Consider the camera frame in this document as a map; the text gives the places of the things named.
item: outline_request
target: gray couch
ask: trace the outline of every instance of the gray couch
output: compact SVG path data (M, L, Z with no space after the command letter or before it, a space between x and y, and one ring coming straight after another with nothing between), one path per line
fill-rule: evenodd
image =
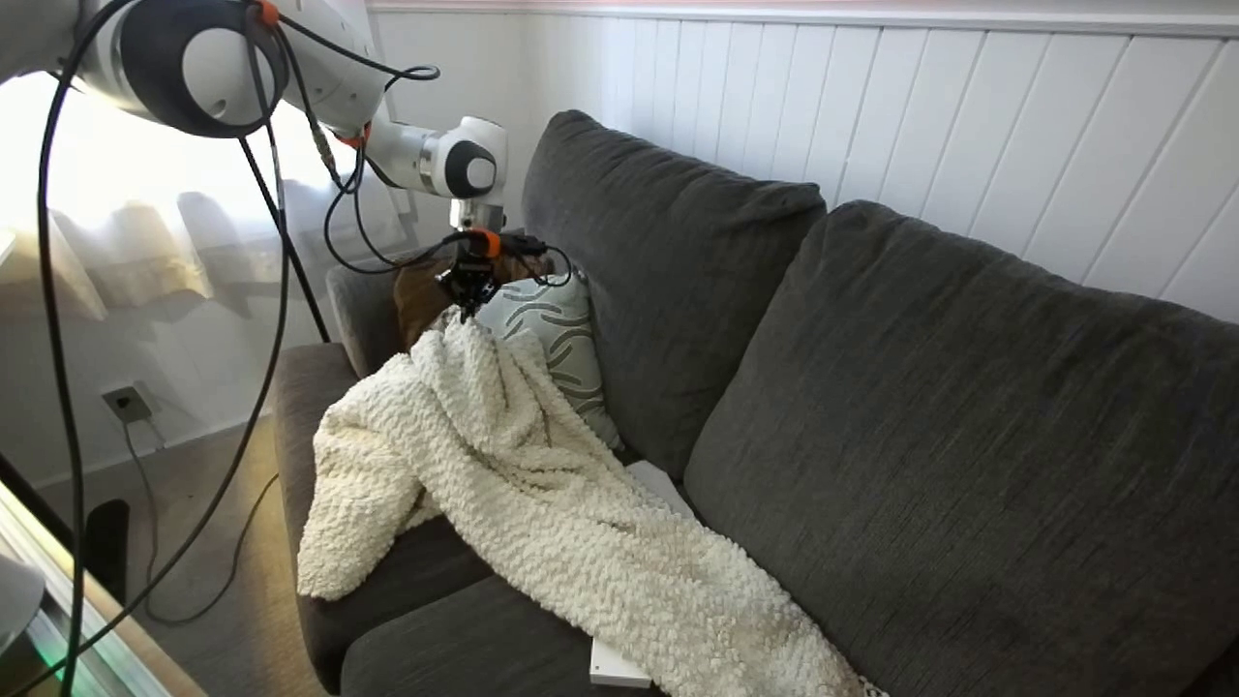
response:
M589 272L609 412L892 693L1239 693L1239 330L582 114L525 231ZM389 279L292 348L292 549L319 414L394 348ZM448 532L303 600L337 693L591 693L589 640Z

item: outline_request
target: seat cushion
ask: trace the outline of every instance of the seat cushion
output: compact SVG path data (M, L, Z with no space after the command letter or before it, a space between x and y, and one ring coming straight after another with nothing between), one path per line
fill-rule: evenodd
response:
M346 693L591 693L589 636L489 577L356 640Z

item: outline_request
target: white wall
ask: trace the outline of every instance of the white wall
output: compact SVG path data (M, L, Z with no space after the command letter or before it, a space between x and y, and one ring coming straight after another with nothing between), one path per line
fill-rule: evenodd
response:
M1038 32L377 6L394 114L540 126L586 108L675 152L813 178L1058 276L1239 321L1239 45Z

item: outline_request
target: couch armrest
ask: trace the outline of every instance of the couch armrest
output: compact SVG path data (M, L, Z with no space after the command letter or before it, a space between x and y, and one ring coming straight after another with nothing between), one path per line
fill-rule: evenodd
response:
M314 428L327 408L333 408L354 385L356 369L346 343L296 343L284 351L276 373L272 418L296 567L314 499ZM417 532L399 533L392 555L356 594L333 605L299 595L303 640L319 681L333 693L354 640L409 607L448 595L483 574L489 567L456 538L456 532L445 519L429 519Z
M356 276L349 266L333 266L327 276L329 311L356 374L373 374L392 351L399 351L392 279L394 272Z

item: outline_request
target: black cable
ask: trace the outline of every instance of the black cable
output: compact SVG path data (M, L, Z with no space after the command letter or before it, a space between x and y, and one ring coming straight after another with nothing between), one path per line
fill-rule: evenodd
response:
M333 178L333 187L346 188L349 182L342 178L337 155L333 155L333 146L327 143L327 134L320 134L320 126L319 126L319 114L314 114L314 99L310 99L310 86L306 86L299 50L285 44L285 35L284 35L280 28L276 28L272 35L276 35L276 44L284 45L285 67L292 67L292 72L296 72L296 86L299 86L299 95L303 95L303 114L306 114L306 124L310 124L310 138L314 138L314 146L319 146L319 157L320 157L327 174Z
M147 471L141 448L132 447L132 422L125 422L125 448L127 448L132 467L136 467L141 481L143 481L147 511L150 511L150 555L147 555L147 583L150 583L154 563L158 563L158 505L154 505L150 471ZM248 532L256 528L258 509L265 509L269 493L276 488L276 481L280 481L280 471L269 478L269 484L258 488L256 505L252 505L248 514L245 514L245 528L241 528L241 533L238 533L238 543L234 543L234 563L227 563L223 583L221 583L196 612L190 612L190 616L163 616L163 612L154 612L154 594L150 594L143 607L147 607L147 616L150 616L154 625L163 625L163 627L196 625L203 616L209 616L209 612L227 595L227 590L238 583L238 574L241 574L241 549L245 549Z
M310 32L310 28L303 28L303 23L292 21L292 17L280 17L280 23L285 23L285 28L299 32L299 35L306 35L310 44L319 44L319 45L327 45L327 50L337 50L337 54L346 54L349 63L360 63L360 67L368 67L368 71L377 71L377 72L389 72L389 77L394 77L394 80L438 80L438 77L441 77L438 67L407 67L407 71L394 71L394 67L382 67L382 63L377 63L377 57L364 57L364 54L356 54L356 50L349 50L349 45L342 45L342 44Z
M89 28L80 32L71 63L59 72L52 108L45 108L45 124L44 124L44 152L40 152L40 288L44 288L44 311L45 311L45 338L52 338L52 363L54 363L54 392L59 392L59 412L62 412L62 428L67 428L67 448L71 448L71 481L72 481L72 600L71 600L71 640L67 640L67 658L59 663L62 674L62 693L72 693L78 681L78 653L80 647L80 595L85 595L85 465L80 465L80 436L78 436L78 418L72 418L72 386L71 386L71 369L67 369L67 333L62 333L62 312L59 312L59 296L54 296L54 259L52 259L52 152L54 152L54 133L71 95L71 86L85 63L85 50L93 45L93 37L102 35L102 28L125 10L125 3L132 0L114 0L108 6L102 6L102 17L89 21Z
M62 80L52 95L52 114L45 114L45 133L44 133L44 152L40 152L40 276L44 276L44 306L45 306L45 327L52 327L52 361L54 361L54 379L59 379L59 408L62 408L62 418L67 418L67 440L71 440L71 467L72 467L72 607L71 607L71 647L67 647L67 658L62 663L52 663L44 667L44 674L34 674L32 681L16 687L12 697L25 697L32 693L40 681L54 676L59 670L62 674L62 693L72 688L72 667L78 667L78 653L96 647L114 627L120 627L163 580L168 574L186 556L186 549L203 538L205 523L218 514L241 461L245 461L245 448L256 434L256 422L265 414L265 404L269 404L269 392L272 392L272 379L276 379L276 361L280 361L280 348L284 348L284 333L285 333L285 288L292 288L292 236L285 236L285 213L284 213L284 188L280 188L280 205L265 182L265 170L256 166L248 143L241 138L241 146L248 152L252 157L252 174L265 188L265 201L272 205L272 221L284 236L284 262L280 262L280 321L276 321L276 342L272 342L272 355L269 355L269 374L265 374L265 386L256 396L256 408L245 422L245 434L241 434L241 447L234 452L234 465L227 465L227 478L223 484L218 488L218 497L209 499L209 509L203 511L203 519L192 523L192 532L186 533L186 543L170 555L170 563L154 574L154 580L136 594L96 636L80 640L80 580L85 580L85 569L80 569L80 532L85 532L85 488L80 488L80 447L78 447L78 422L72 422L72 408L71 408L71 373L67 373L67 343L62 343L62 327L59 327L59 301L54 301L54 276L52 276L52 205L45 205L45 182L52 182L52 146L54 146L54 133L59 133L59 117L67 108L67 93L71 93L71 80L72 72L80 71L80 57L89 50L89 44L96 37L96 32L132 0L114 0L96 21L93 28L80 35L80 44L72 45L67 71L62 71ZM280 170L280 146L276 146L276 126L269 119L269 138L272 138L272 157L276 157L276 170Z

